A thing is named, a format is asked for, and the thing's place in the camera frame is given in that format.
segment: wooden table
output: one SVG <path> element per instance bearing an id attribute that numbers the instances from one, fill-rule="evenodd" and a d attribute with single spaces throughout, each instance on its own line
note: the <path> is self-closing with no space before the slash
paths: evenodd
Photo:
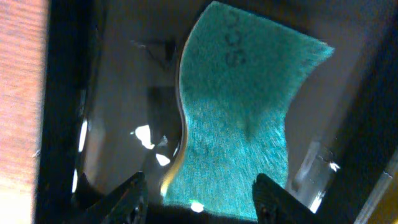
<path id="1" fill-rule="evenodd" d="M 32 220 L 47 4 L 44 0 L 0 0 L 1 223 Z"/>

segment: wood grain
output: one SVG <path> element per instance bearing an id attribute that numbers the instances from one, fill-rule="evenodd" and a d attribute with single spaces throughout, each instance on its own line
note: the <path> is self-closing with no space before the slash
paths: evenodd
<path id="1" fill-rule="evenodd" d="M 47 1 L 0 0 L 0 222 L 31 223 Z"/>

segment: teal abrasive sheet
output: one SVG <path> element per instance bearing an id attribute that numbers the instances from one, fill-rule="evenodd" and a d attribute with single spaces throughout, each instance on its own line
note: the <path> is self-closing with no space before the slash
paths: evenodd
<path id="1" fill-rule="evenodd" d="M 195 201 L 213 214 L 256 220 L 252 183 L 265 173 L 284 187 L 287 110 L 332 53 L 317 39 L 212 2 L 182 53 L 187 145 L 163 203 L 190 207 Z"/>

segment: wooden surface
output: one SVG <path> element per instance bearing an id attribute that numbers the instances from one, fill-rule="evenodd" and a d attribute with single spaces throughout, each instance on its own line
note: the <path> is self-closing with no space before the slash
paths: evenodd
<path id="1" fill-rule="evenodd" d="M 0 0 L 0 223 L 30 223 L 47 1 Z"/>

